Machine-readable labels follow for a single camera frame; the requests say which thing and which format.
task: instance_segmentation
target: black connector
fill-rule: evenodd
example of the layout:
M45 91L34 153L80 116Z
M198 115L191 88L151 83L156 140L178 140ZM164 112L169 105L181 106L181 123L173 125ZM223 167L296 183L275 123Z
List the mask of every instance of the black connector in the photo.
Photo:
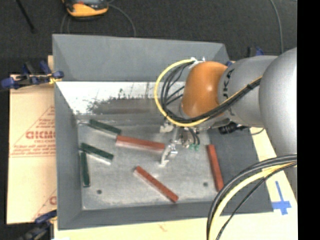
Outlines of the black connector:
M235 122L231 122L228 125L221 126L218 128L220 134L230 134L237 130L243 130L245 128L248 128L247 126L239 125Z

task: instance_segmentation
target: blue cross marking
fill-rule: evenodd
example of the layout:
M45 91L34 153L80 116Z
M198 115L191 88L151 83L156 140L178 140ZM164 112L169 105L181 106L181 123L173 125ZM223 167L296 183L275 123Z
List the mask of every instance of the blue cross marking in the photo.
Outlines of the blue cross marking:
M272 208L273 210L275 209L280 209L282 215L288 214L287 209L291 208L291 204L289 201L284 201L284 197L282 196L279 182L275 181L276 188L278 190L279 196L280 196L280 201L272 202Z

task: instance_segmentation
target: clamp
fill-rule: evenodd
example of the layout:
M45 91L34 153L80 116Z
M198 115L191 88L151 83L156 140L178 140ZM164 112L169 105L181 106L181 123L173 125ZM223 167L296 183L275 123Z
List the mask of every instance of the clamp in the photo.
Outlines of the clamp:
M39 75L35 75L36 71L29 62L25 62L22 66L22 74L13 77L8 77L0 82L2 89L19 89L22 87L54 83L62 79L65 74L62 71L52 72L48 64L41 60L40 63L41 72Z
M41 215L34 221L37 226L15 240L40 240L47 233L49 233L49 237L52 239L54 237L54 227L51 220L55 217L57 217L57 210L52 210Z

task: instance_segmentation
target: black floor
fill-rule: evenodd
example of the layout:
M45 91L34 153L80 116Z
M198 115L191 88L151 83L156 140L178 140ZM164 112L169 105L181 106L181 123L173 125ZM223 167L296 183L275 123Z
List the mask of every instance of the black floor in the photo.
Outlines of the black floor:
M133 36L130 21L114 7L95 21L63 21L61 0L20 0L37 29L32 33L16 0L0 1L0 79L19 72L25 61L47 58L52 53L53 33ZM112 5L131 18L137 37L224 43L232 60L246 57L248 47L259 46L266 55L279 55L297 46L295 0L115 0ZM0 105L0 240L12 240L31 225L5 225L9 148L6 91L0 92Z

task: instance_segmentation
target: red wooden block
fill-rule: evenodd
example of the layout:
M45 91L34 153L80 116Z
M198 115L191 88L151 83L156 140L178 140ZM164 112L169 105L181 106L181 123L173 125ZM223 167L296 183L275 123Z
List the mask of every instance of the red wooden block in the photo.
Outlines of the red wooden block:
M115 144L142 148L147 150L156 150L156 151L163 151L166 147L166 145L161 142L150 141L150 140L145 140L140 138L133 138L133 137L122 136L122 135L118 135L116 137Z
M173 193L169 188L163 185L160 181L154 178L150 173L145 171L142 167L137 166L134 170L136 174L141 176L145 181L150 183L153 187L155 187L159 192L169 198L172 202L178 201L179 197Z
M220 191L224 187L224 180L222 179L215 146L212 144L207 145L206 151L208 153L209 160L210 160L210 166L212 170L215 188L217 191Z

